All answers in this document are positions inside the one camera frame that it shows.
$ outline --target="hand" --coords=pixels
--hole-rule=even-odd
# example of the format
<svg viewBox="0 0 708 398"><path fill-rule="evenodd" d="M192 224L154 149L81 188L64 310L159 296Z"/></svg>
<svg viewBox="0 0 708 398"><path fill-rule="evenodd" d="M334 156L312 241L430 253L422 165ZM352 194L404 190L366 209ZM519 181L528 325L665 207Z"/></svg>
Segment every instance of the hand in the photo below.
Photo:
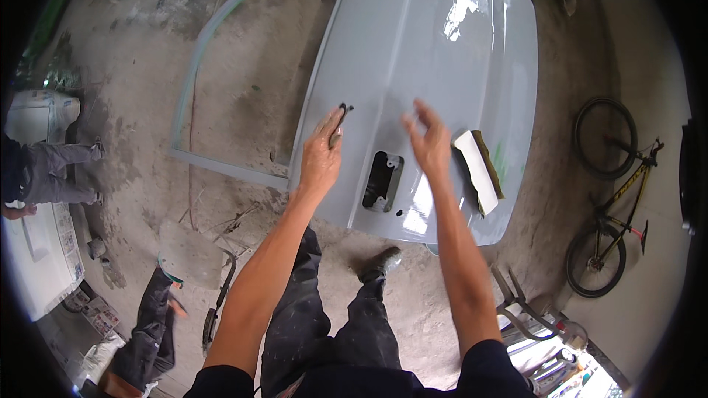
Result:
<svg viewBox="0 0 708 398"><path fill-rule="evenodd" d="M342 127L337 124L344 115L341 108L332 109L305 141L300 167L298 193L312 195L321 201L339 175L342 162Z"/></svg>
<svg viewBox="0 0 708 398"><path fill-rule="evenodd" d="M32 204L25 205L24 208L20 209L22 216L34 216L37 213L37 206Z"/></svg>
<svg viewBox="0 0 708 398"><path fill-rule="evenodd" d="M415 99L418 120L427 128L421 135L416 121L408 114L402 116L403 127L411 135L411 145L420 168L426 173L430 186L450 181L450 139L452 134L438 114L422 100Z"/></svg>

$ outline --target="bicycle tire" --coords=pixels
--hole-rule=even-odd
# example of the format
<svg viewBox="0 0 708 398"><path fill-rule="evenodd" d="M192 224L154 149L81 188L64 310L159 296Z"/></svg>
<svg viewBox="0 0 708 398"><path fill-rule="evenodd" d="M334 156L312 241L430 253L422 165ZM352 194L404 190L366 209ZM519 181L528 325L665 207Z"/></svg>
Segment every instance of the bicycle tire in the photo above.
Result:
<svg viewBox="0 0 708 398"><path fill-rule="evenodd" d="M580 246L583 243L584 239L587 238L587 236L589 235L594 236L596 231L597 227L592 227L589 230L585 230L577 234L571 240L571 243L568 245L568 250L566 251L564 266L566 269L566 279L568 280L568 284L571 286L575 293L585 298L599 298L610 292L620 281L620 278L622 278L622 274L624 273L624 266L627 263L627 249L624 246L624 239L620 238L616 246L617 251L619 252L619 266L617 267L617 272L615 273L614 277L609 281L609 283L605 287L602 287L597 290L589 290L580 286L578 280L574 279L573 270L575 269L575 265L573 264L574 260L572 256L575 253L579 252ZM600 234L611 237L613 240L620 236L620 232L617 229L607 224L602 225Z"/></svg>
<svg viewBox="0 0 708 398"><path fill-rule="evenodd" d="M629 110L623 104L607 97L597 97L595 99L592 99L588 103L586 103L582 108L580 108L580 111L576 116L575 123L573 124L573 149L576 151L580 163L594 177L602 180L616 180L623 176L627 171L629 171L629 168L631 168L632 164L634 163L635 156L627 154L627 158L621 165L618 166L618 168L609 171L602 170L592 163L592 161L588 158L588 155L583 151L583 148L580 144L580 128L583 124L583 121L586 119L590 111L598 105L608 105L615 109L618 114L622 116L624 121L627 122L627 126L629 127L629 136L631 138L630 146L632 146L633 150L636 150L638 140L636 136L636 124L634 123L632 114L629 113Z"/></svg>

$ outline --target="person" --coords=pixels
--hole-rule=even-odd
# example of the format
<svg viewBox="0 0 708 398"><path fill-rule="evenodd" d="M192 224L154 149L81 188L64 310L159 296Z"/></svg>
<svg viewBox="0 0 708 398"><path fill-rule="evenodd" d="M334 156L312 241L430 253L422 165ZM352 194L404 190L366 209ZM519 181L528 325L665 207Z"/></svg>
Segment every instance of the person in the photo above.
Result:
<svg viewBox="0 0 708 398"><path fill-rule="evenodd" d="M115 352L98 385L88 379L84 382L82 396L147 396L158 377L174 367L175 315L187 316L185 308L170 294L174 285L179 283L157 266L140 300L130 340Z"/></svg>
<svg viewBox="0 0 708 398"><path fill-rule="evenodd" d="M456 392L426 389L401 369L382 297L386 274L401 260L397 248L386 249L359 271L362 287L348 307L349 322L328 336L330 322L317 290L321 252L308 223L339 173L342 129L337 126L343 112L336 109L305 142L299 185L235 279L186 398L252 397L264 333L264 398L534 396L506 353L489 271L458 208L449 176L450 130L425 103L414 105L425 133L411 116L402 122L435 201L440 266L462 357Z"/></svg>
<svg viewBox="0 0 708 398"><path fill-rule="evenodd" d="M37 213L39 203L103 204L100 191L79 188L57 173L71 163L84 163L105 157L101 137L93 146L48 145L34 143L21 146L2 134L2 215L10 220ZM6 203L19 200L22 208L9 208Z"/></svg>

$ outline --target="bicycle wheel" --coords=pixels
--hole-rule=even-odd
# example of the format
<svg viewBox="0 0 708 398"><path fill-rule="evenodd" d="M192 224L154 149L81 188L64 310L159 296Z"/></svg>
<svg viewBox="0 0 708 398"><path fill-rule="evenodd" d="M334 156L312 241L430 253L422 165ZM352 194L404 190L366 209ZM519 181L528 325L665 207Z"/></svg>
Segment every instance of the bicycle wheel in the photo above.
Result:
<svg viewBox="0 0 708 398"><path fill-rule="evenodd" d="M615 249L607 253L603 261L595 257L597 227L577 234L566 252L566 278L579 296L598 298L610 292L620 281L627 262L624 240L619 239ZM620 236L610 225L600 228L600 255Z"/></svg>
<svg viewBox="0 0 708 398"><path fill-rule="evenodd" d="M629 171L634 156L616 139L636 150L636 126L623 104L606 97L592 99L578 112L573 126L573 146L580 163L598 179L616 180Z"/></svg>

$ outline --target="cloth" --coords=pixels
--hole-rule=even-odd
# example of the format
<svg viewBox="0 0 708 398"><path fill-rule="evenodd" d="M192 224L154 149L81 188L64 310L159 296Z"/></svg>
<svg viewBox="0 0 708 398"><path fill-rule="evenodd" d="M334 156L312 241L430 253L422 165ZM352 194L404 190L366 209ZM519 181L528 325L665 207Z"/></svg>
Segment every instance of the cloth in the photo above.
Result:
<svg viewBox="0 0 708 398"><path fill-rule="evenodd" d="M172 280L155 268L140 301L132 337L115 352L109 366L111 372L141 391L175 365L174 310L167 305L170 286Z"/></svg>
<svg viewBox="0 0 708 398"><path fill-rule="evenodd" d="M19 142L7 137L7 134L2 134L2 202L12 203L15 200L20 200L22 190L27 186L27 180L23 175L23 170L28 165L27 147L20 145Z"/></svg>
<svg viewBox="0 0 708 398"><path fill-rule="evenodd" d="M305 230L288 286L273 311L261 358L264 398L433 397L411 372L401 370L398 343L383 304L383 273L370 273L349 305L349 322L334 337L322 310L317 270L322 252ZM482 341L465 355L458 390L473 396L529 396L504 345ZM252 397L253 379L236 367L202 369L185 397Z"/></svg>
<svg viewBox="0 0 708 398"><path fill-rule="evenodd" d="M35 143L27 148L31 168L31 184L25 203L86 203L97 200L96 191L79 188L57 174L67 164L84 163L101 158L96 146L47 145Z"/></svg>

